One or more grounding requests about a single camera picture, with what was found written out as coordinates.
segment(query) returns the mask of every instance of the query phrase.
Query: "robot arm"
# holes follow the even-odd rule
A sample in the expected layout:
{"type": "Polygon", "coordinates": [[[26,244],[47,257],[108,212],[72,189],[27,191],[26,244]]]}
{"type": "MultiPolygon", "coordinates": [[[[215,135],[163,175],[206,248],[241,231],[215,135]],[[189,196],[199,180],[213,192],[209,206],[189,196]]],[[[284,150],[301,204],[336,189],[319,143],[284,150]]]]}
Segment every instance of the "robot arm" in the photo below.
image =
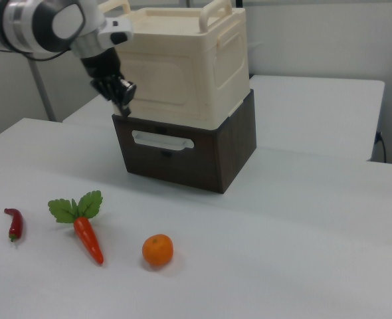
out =
{"type": "Polygon", "coordinates": [[[25,56],[71,49],[93,87],[124,116],[136,85],[120,72],[114,46],[132,37],[130,20],[106,18],[96,0],[0,0],[0,49],[25,56]]]}

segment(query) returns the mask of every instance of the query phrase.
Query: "toy vegetable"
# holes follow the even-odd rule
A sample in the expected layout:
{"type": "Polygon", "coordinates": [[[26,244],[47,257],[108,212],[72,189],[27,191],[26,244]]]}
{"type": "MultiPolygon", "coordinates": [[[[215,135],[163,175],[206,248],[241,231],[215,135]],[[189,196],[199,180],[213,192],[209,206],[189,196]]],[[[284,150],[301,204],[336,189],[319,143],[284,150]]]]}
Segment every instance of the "toy vegetable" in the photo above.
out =
{"type": "Polygon", "coordinates": [[[84,244],[92,258],[101,265],[104,261],[102,251],[96,234],[89,219],[98,214],[103,197],[100,191],[92,191],[84,195],[78,205],[65,199],[49,201],[51,214],[56,217],[57,223],[73,223],[75,233],[84,244]]]}
{"type": "Polygon", "coordinates": [[[20,239],[23,231],[23,218],[21,212],[14,208],[6,208],[4,209],[4,213],[13,217],[9,229],[10,241],[13,242],[20,239]]]}

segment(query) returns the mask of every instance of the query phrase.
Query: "black cable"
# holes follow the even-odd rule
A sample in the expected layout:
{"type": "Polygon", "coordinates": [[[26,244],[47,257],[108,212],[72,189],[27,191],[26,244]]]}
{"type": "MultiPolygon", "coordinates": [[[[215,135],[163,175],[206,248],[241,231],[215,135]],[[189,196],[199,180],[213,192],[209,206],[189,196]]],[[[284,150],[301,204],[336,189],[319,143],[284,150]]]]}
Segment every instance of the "black cable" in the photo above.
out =
{"type": "Polygon", "coordinates": [[[385,142],[383,141],[383,138],[381,136],[381,142],[382,142],[382,148],[383,148],[383,162],[387,162],[387,150],[385,149],[385,142]]]}
{"type": "Polygon", "coordinates": [[[382,132],[376,132],[375,135],[375,145],[381,142],[382,143],[382,150],[383,150],[383,162],[387,162],[387,149],[385,148],[385,142],[383,141],[382,132]]]}
{"type": "Polygon", "coordinates": [[[45,61],[50,61],[50,60],[54,60],[55,58],[58,58],[60,55],[63,55],[64,53],[68,52],[69,50],[60,52],[56,55],[50,56],[49,58],[34,58],[32,56],[29,56],[27,54],[22,54],[25,58],[27,58],[28,60],[31,61],[37,61],[37,62],[45,62],[45,61]]]}
{"type": "Polygon", "coordinates": [[[50,56],[49,58],[34,58],[32,56],[29,56],[26,53],[15,52],[15,51],[7,51],[7,50],[0,50],[0,52],[2,52],[2,53],[20,53],[21,55],[23,55],[28,60],[37,61],[37,62],[45,62],[45,61],[50,61],[50,60],[53,60],[55,58],[58,58],[60,55],[63,55],[64,53],[68,52],[68,50],[60,52],[60,53],[58,53],[56,55],[50,56]]]}

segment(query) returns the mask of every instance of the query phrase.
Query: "drawer handle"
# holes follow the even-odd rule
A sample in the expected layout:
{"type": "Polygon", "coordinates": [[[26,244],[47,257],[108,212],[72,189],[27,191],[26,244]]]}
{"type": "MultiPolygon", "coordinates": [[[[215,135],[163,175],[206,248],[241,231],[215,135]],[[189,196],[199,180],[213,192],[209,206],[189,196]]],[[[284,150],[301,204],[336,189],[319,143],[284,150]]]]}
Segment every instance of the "drawer handle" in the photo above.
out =
{"type": "Polygon", "coordinates": [[[132,137],[136,144],[163,148],[171,151],[181,151],[185,148],[194,148],[195,144],[188,138],[161,135],[142,131],[132,131],[132,137]]]}

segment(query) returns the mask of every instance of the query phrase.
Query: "white handle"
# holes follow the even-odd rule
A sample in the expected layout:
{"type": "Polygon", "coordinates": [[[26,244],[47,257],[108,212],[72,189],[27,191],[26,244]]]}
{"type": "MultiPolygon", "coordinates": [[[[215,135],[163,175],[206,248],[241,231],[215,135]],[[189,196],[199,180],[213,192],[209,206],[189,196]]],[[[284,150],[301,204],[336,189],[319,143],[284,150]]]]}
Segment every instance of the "white handle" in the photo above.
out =
{"type": "Polygon", "coordinates": [[[98,8],[103,11],[103,13],[106,13],[110,10],[113,10],[117,7],[122,7],[124,10],[124,13],[127,15],[128,13],[131,13],[131,7],[130,3],[128,0],[107,0],[107,2],[101,3],[98,5],[98,8]]]}
{"type": "Polygon", "coordinates": [[[195,144],[188,138],[161,135],[142,131],[132,131],[132,137],[136,144],[164,148],[171,151],[181,151],[185,148],[194,148],[195,144]]]}
{"type": "Polygon", "coordinates": [[[209,30],[208,20],[211,15],[216,13],[219,9],[225,9],[225,15],[231,15],[231,2],[230,0],[214,0],[210,4],[204,6],[199,17],[199,29],[201,33],[206,33],[209,30]]]}

